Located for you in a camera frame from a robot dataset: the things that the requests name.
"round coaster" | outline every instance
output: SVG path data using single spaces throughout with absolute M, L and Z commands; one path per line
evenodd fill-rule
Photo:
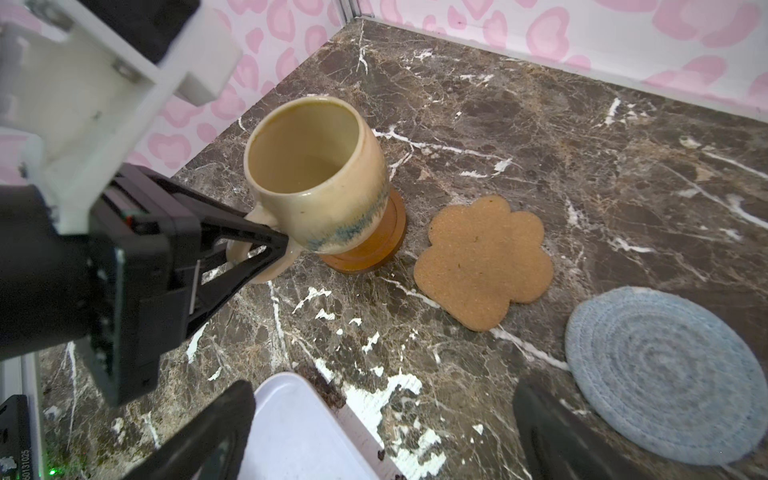
M 709 310 L 626 286 L 571 314 L 565 355 L 579 389 L 620 434 L 693 465 L 751 452 L 768 429 L 768 385 L 746 343 Z
M 406 236 L 406 206 L 393 188 L 384 216 L 371 236 L 357 247 L 338 255 L 320 255 L 328 266 L 341 273 L 365 273 L 379 268 L 400 250 Z

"ceramic mug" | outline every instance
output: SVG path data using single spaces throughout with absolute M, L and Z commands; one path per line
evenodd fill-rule
M 333 255 L 360 245 L 389 200 L 386 163 L 366 121 L 348 103 L 306 97 L 268 114 L 248 138 L 243 168 L 256 208 L 246 220 L 288 235 L 284 257 L 252 281 L 282 273 L 302 250 Z M 227 259 L 251 244 L 230 241 Z

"wooden coaster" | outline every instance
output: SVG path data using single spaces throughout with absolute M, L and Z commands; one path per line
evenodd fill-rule
M 429 224 L 429 241 L 413 270 L 416 284 L 476 332 L 497 326 L 509 303 L 530 303 L 552 281 L 541 249 L 544 225 L 530 212 L 511 212 L 502 197 L 470 207 L 452 205 Z
M 406 237 L 406 206 L 397 190 L 389 190 L 384 217 L 368 240 L 349 252 L 337 255 L 319 255 L 323 262 L 341 273 L 366 273 L 379 268 L 400 250 Z

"paw-shaped coaster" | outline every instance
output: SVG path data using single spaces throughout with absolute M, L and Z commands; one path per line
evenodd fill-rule
M 510 302 L 530 303 L 552 281 L 541 249 L 544 225 L 530 212 L 511 212 L 503 197 L 452 205 L 429 224 L 432 246 L 413 271 L 419 288 L 465 327 L 497 326 Z

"marble countertop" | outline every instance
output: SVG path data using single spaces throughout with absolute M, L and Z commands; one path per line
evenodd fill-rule
M 344 276 L 305 255 L 271 284 L 246 286 L 193 344 L 163 357 L 155 392 L 119 409 L 66 346 L 46 350 L 51 465 L 69 478 L 120 478 L 235 380 L 295 370 L 334 408 L 347 398 L 386 454 L 415 472 L 409 480 L 429 470 L 527 478 L 511 408 L 523 378 L 656 478 L 768 475 L 765 441 L 731 471 L 640 450 L 590 411 L 562 368 L 571 311 L 634 285 L 712 310 L 768 370 L 768 125 L 356 21 L 177 177 L 249 210 L 249 133 L 309 94 L 348 101 L 381 134 L 409 215 L 402 249 L 373 273 Z M 543 220 L 555 274 L 539 301 L 473 333 L 425 301 L 412 272 L 435 214 L 488 194 Z

